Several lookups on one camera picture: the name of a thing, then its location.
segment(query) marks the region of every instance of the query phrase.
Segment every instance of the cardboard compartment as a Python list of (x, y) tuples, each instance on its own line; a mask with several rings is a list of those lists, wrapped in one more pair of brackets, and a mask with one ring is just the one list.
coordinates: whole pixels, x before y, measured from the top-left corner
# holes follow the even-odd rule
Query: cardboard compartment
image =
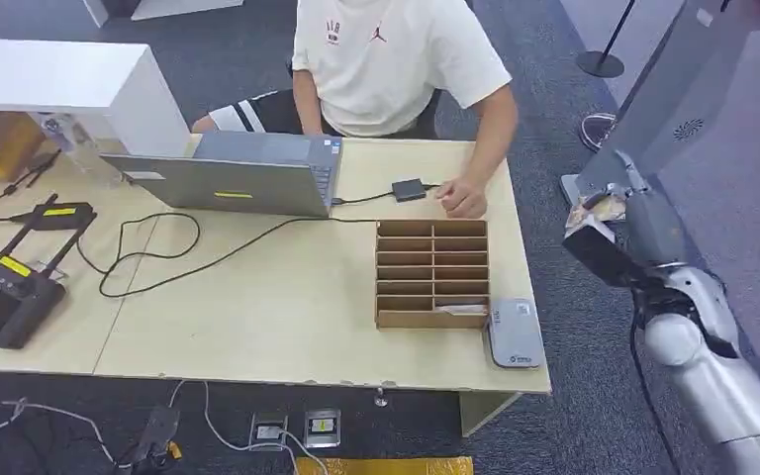
[(438, 237), (442, 236), (470, 236), (483, 238), (487, 236), (487, 224), (484, 221), (477, 220), (448, 220), (448, 221), (436, 221), (432, 223), (434, 229), (433, 235)]
[(381, 280), (377, 282), (377, 295), (424, 295), (432, 296), (431, 282)]
[(487, 280), (488, 267), (436, 267), (435, 280)]
[(432, 236), (432, 221), (381, 221), (377, 224), (377, 236), (381, 238)]
[(487, 280), (435, 282), (435, 295), (488, 295)]
[(443, 250), (488, 250), (486, 237), (436, 237), (434, 249)]
[(377, 310), (432, 311), (432, 297), (380, 295)]
[(444, 295), (435, 297), (435, 307), (445, 305), (489, 305), (486, 295)]
[(377, 266), (377, 280), (431, 280), (432, 267)]
[[(488, 319), (488, 226), (476, 220), (377, 225), (377, 328), (482, 329)], [(440, 309), (474, 305), (475, 308)]]
[(487, 252), (436, 252), (435, 265), (488, 265)]
[(432, 265), (432, 253), (377, 252), (377, 265)]
[(398, 238), (380, 237), (377, 239), (377, 251), (397, 252), (432, 252), (432, 238)]
[(453, 315), (447, 312), (396, 312), (381, 310), (377, 313), (377, 327), (386, 329), (471, 329), (485, 327), (488, 316), (483, 314)]

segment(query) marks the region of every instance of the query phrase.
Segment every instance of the table leg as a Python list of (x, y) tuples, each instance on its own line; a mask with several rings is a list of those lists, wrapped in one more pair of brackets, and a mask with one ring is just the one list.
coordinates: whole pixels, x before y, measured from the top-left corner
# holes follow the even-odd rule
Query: table leg
[(461, 435), (469, 437), (495, 418), (523, 393), (492, 393), (466, 391), (459, 393)]

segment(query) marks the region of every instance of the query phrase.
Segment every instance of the man's hand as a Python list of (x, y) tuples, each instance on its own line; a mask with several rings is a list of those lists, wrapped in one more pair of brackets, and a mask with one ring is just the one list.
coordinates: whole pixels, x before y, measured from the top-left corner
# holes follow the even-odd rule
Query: man's hand
[(485, 185), (459, 177), (446, 181), (435, 191), (437, 199), (448, 218), (478, 219), (488, 211)]

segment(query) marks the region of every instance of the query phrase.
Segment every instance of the laptop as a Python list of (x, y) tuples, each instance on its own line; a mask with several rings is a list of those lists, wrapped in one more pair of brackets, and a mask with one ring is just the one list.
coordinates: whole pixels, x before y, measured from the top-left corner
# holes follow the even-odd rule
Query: laptop
[(173, 208), (326, 218), (341, 138), (209, 132), (192, 157), (101, 153)]

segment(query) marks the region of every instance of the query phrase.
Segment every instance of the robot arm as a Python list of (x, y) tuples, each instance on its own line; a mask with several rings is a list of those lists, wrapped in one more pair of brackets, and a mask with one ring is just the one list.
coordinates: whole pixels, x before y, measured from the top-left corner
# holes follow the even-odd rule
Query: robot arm
[[(625, 200), (627, 246), (591, 212), (564, 246), (605, 282), (637, 296), (649, 353), (670, 372), (696, 425), (734, 473), (760, 474), (760, 378), (742, 357), (738, 327), (722, 285), (688, 264), (682, 225), (666, 198), (617, 152), (628, 183), (611, 184)], [(586, 203), (598, 203), (591, 197)]]
[[(735, 473), (760, 474), (760, 378), (738, 349), (723, 292), (704, 271), (684, 266), (668, 276), (683, 284), (691, 314), (660, 313), (645, 325), (649, 353), (672, 381), (704, 437)], [(709, 344), (709, 340), (724, 344)]]

